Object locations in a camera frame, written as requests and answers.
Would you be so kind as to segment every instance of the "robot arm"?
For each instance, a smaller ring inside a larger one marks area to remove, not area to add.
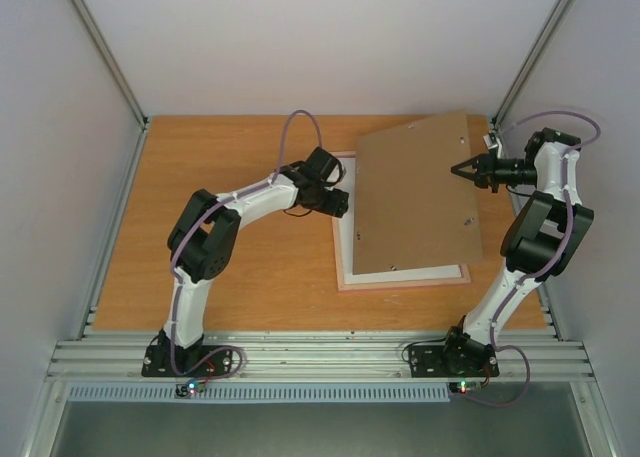
[[[569,147],[579,143],[577,137],[545,128],[529,139],[524,159],[503,159],[498,149],[491,149],[489,154],[451,169],[473,180],[477,187],[490,187],[493,192],[500,184],[535,185],[536,191],[505,235],[500,249],[504,260],[493,285],[447,334],[442,362],[450,373],[464,374],[486,367],[497,371],[490,362],[496,362],[493,346],[504,324],[531,291],[550,276],[562,273],[591,226],[593,211],[582,206],[576,190],[575,167],[580,154],[571,150],[565,156]],[[475,173],[462,170],[468,166]],[[543,270],[558,251],[567,226],[565,191],[574,216],[568,245],[550,270],[537,278],[525,278]]]
[[[173,345],[178,369],[185,371],[198,362],[209,291],[231,259],[238,232],[272,212],[296,205],[342,217],[348,209],[349,195],[331,187],[342,179],[343,173],[340,161],[317,147],[306,161],[283,167],[274,179],[258,186],[259,190],[248,192],[256,187],[254,184],[228,194],[212,195],[204,189],[195,192],[169,235],[167,245],[172,258],[205,212],[219,202],[228,202],[205,220],[205,224],[214,224],[211,231],[197,229],[178,256],[175,270],[179,277],[174,278],[169,318],[156,337],[157,345],[148,347],[146,361],[169,376],[172,366],[167,359]]]

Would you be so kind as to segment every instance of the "wire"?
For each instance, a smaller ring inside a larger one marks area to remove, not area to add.
[[[274,171],[274,173],[271,174],[271,176],[269,178],[267,178],[266,180],[264,180],[262,182],[258,182],[256,185],[251,186],[251,187],[245,189],[244,191],[237,192],[236,195],[231,195],[231,196],[227,197],[226,199],[222,199],[219,202],[217,202],[215,205],[213,205],[212,207],[207,209],[207,211],[204,212],[202,214],[202,216],[187,231],[187,233],[185,234],[184,238],[180,241],[180,244],[176,248],[176,251],[174,252],[173,257],[171,258],[171,264],[169,266],[169,272],[171,272],[171,274],[175,277],[176,281],[178,282],[178,285],[176,286],[176,291],[175,291],[175,293],[173,295],[173,302],[172,302],[172,305],[171,305],[171,312],[169,314],[169,321],[171,322],[171,331],[170,331],[170,341],[171,342],[170,342],[169,348],[170,348],[171,370],[173,370],[173,372],[178,376],[185,376],[185,375],[189,374],[194,369],[197,369],[198,367],[200,367],[204,362],[208,361],[214,354],[216,354],[216,353],[218,353],[220,351],[223,351],[223,350],[230,350],[230,351],[235,352],[236,354],[238,354],[239,363],[233,370],[231,370],[227,374],[219,375],[219,376],[213,376],[211,378],[212,380],[213,379],[223,379],[223,378],[233,377],[236,373],[238,373],[238,371],[242,367],[242,364],[244,362],[246,362],[246,360],[247,360],[247,356],[246,356],[246,354],[245,354],[245,352],[244,352],[244,350],[242,348],[236,347],[236,346],[233,346],[233,345],[225,345],[225,346],[222,346],[222,347],[218,347],[217,349],[209,352],[202,359],[200,359],[198,362],[196,362],[196,364],[194,364],[186,372],[181,372],[180,370],[178,370],[178,367],[176,365],[176,344],[175,344],[175,339],[176,339],[176,331],[177,331],[177,325],[178,325],[178,321],[177,321],[178,306],[179,306],[179,303],[180,303],[180,296],[182,295],[182,289],[184,287],[184,278],[182,277],[182,275],[180,275],[178,273],[178,271],[176,270],[176,267],[178,265],[178,260],[180,259],[180,256],[182,255],[182,252],[184,251],[184,248],[186,247],[186,245],[189,242],[189,240],[191,240],[191,238],[193,237],[193,234],[196,233],[196,231],[202,226],[202,224],[206,220],[208,220],[209,217],[211,217],[216,210],[218,210],[223,205],[226,205],[226,204],[232,202],[234,199],[244,198],[244,197],[246,197],[248,195],[253,194],[254,192],[258,192],[259,190],[266,189],[267,187],[271,186],[273,181],[277,178],[278,174],[280,173],[280,169],[282,168],[282,160],[284,158],[284,147],[285,147],[285,142],[286,142],[286,139],[287,139],[287,132],[289,131],[289,125],[291,124],[291,121],[293,120],[293,118],[298,114],[304,114],[304,115],[308,116],[311,119],[311,121],[313,122],[313,125],[314,125],[314,127],[316,129],[316,134],[318,136],[318,145],[320,147],[322,147],[322,133],[320,132],[320,126],[318,125],[318,122],[316,121],[315,117],[313,115],[311,115],[309,112],[307,112],[306,110],[303,110],[303,109],[298,109],[298,110],[295,110],[294,112],[292,112],[291,115],[289,115],[289,117],[287,118],[287,120],[286,120],[286,122],[284,124],[284,127],[282,128],[282,136],[280,138],[280,150],[278,152],[278,161],[277,161],[276,170]]]
[[[522,192],[516,192],[515,189],[513,187],[511,187],[510,185],[507,185],[507,192],[509,192],[510,194],[513,195],[517,195],[519,197],[531,197],[532,194],[524,194]]]
[[[320,125],[316,118],[307,112],[304,109],[298,109],[291,112],[289,117],[287,117],[287,121],[284,123],[284,127],[282,127],[282,135],[280,136],[280,151],[278,152],[278,161],[276,164],[276,170],[273,172],[272,179],[275,179],[276,176],[280,173],[280,169],[282,168],[282,162],[284,160],[284,143],[287,140],[287,133],[289,132],[289,126],[291,125],[291,121],[294,119],[296,115],[306,115],[313,122],[313,126],[316,128],[316,135],[318,136],[318,146],[322,147],[322,132],[320,132]]]
[[[404,347],[402,349],[402,352],[400,353],[400,358],[406,362],[407,364],[410,364],[411,362],[409,362],[409,359],[405,359],[404,358],[404,353],[408,350],[411,349],[411,347],[413,347],[414,345],[419,346],[420,344],[437,344],[439,342],[445,342],[447,340],[446,337],[442,337],[441,339],[434,339],[434,340],[420,340],[418,342],[412,342],[409,345],[407,345],[406,347]]]
[[[283,210],[283,212],[287,215],[290,215],[291,217],[306,217],[307,215],[309,215],[311,212],[313,212],[312,209],[309,209],[308,211],[306,211],[304,214],[292,214],[291,212],[287,212],[286,210]]]
[[[527,392],[529,390],[529,385],[531,383],[531,365],[529,364],[529,360],[527,359],[527,356],[525,355],[524,351],[520,347],[518,347],[516,345],[504,345],[502,347],[498,347],[498,344],[496,343],[495,328],[496,328],[496,325],[498,323],[498,318],[500,317],[500,314],[505,309],[505,307],[509,304],[509,302],[511,302],[511,300],[518,293],[519,287],[524,283],[524,281],[527,280],[527,279],[537,279],[537,278],[545,275],[547,272],[549,272],[551,269],[553,269],[553,267],[562,258],[562,254],[564,253],[565,249],[567,248],[567,245],[569,244],[569,239],[571,238],[571,232],[573,232],[573,205],[571,203],[571,194],[566,189],[566,186],[567,186],[568,181],[569,181],[569,162],[567,160],[567,156],[574,150],[579,150],[581,148],[584,148],[584,147],[586,147],[588,145],[593,144],[602,135],[602,129],[601,129],[600,125],[598,125],[598,123],[595,120],[587,117],[586,115],[580,114],[578,112],[572,112],[572,111],[569,111],[569,110],[548,110],[548,111],[545,111],[545,112],[539,112],[537,114],[530,115],[529,117],[525,117],[524,119],[519,120],[519,121],[515,122],[514,124],[512,124],[511,126],[509,126],[502,133],[502,135],[506,134],[507,132],[511,132],[513,129],[515,129],[516,127],[524,124],[525,122],[529,122],[530,120],[534,120],[534,119],[537,119],[537,118],[540,118],[540,117],[546,117],[546,116],[549,116],[549,115],[567,115],[567,116],[570,116],[570,117],[575,117],[575,118],[578,118],[580,120],[583,120],[583,121],[587,122],[588,124],[590,124],[593,127],[593,129],[595,130],[595,135],[591,139],[587,140],[586,142],[581,142],[579,144],[567,147],[564,150],[563,154],[562,154],[562,162],[561,162],[560,174],[561,174],[561,178],[563,180],[561,182],[560,187],[562,188],[562,194],[564,196],[565,205],[567,207],[567,226],[566,226],[566,229],[565,229],[565,233],[562,236],[562,239],[560,240],[560,244],[558,245],[556,253],[553,255],[553,257],[551,257],[551,259],[549,259],[549,262],[547,262],[540,270],[538,270],[537,272],[532,272],[531,274],[525,274],[522,277],[520,277],[520,279],[518,279],[517,285],[515,285],[513,287],[513,289],[511,289],[511,291],[507,294],[505,299],[498,306],[498,309],[496,310],[495,314],[493,315],[493,317],[491,319],[491,329],[489,331],[489,340],[491,341],[491,345],[493,346],[495,351],[496,352],[502,352],[504,350],[514,350],[515,352],[520,354],[520,356],[522,357],[522,360],[523,360],[524,366],[525,366],[525,370],[526,370],[526,377],[525,377],[524,387],[523,387],[522,391],[520,392],[520,394],[516,398],[514,398],[513,400],[511,400],[509,402],[489,402],[489,401],[486,401],[486,400],[478,399],[477,397],[474,397],[474,396],[471,396],[471,395],[468,395],[468,394],[459,394],[459,395],[462,395],[462,396],[464,396],[465,398],[467,398],[469,400],[472,400],[474,402],[478,402],[480,404],[488,405],[490,407],[503,408],[503,407],[510,407],[512,405],[515,405],[515,404],[517,404],[518,402],[520,402],[524,398],[524,396],[527,394]]]
[[[481,389],[484,389],[487,385],[489,385],[489,382],[491,382],[491,372],[489,372],[489,368],[486,365],[484,366],[484,375],[486,377],[484,379],[484,382],[480,384]]]

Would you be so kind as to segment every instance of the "wooden tabletop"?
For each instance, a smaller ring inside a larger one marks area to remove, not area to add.
[[[421,116],[321,116],[325,148],[352,151],[359,135]],[[136,173],[94,328],[157,330],[169,312],[172,277],[167,237],[191,194],[236,190],[275,167],[283,116],[155,117]],[[485,152],[486,119],[470,116],[472,154]],[[285,162],[316,145],[305,117],[291,126]],[[418,290],[338,292],[331,218],[271,214],[238,235],[231,262],[213,284],[208,330],[447,329],[482,298],[500,267],[499,248],[513,221],[506,192],[478,190],[485,260],[469,266],[470,284]],[[507,328],[544,328],[529,295]]]

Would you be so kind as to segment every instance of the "white wall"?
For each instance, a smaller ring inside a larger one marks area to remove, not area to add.
[[[86,0],[148,115],[493,114],[555,0]]]
[[[0,0],[0,455],[72,337],[137,125],[66,0]]]
[[[640,449],[639,9],[640,0],[577,0],[508,116],[574,108],[602,124],[603,137],[578,164],[580,196],[595,221],[566,272],[549,283],[570,337],[585,341],[628,456]],[[511,153],[522,153],[544,124],[592,135],[567,119],[532,122],[508,137]]]

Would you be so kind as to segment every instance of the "brown cardboard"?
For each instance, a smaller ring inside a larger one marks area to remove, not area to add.
[[[470,156],[465,112],[358,139],[354,274],[482,260],[474,185],[450,171]]]

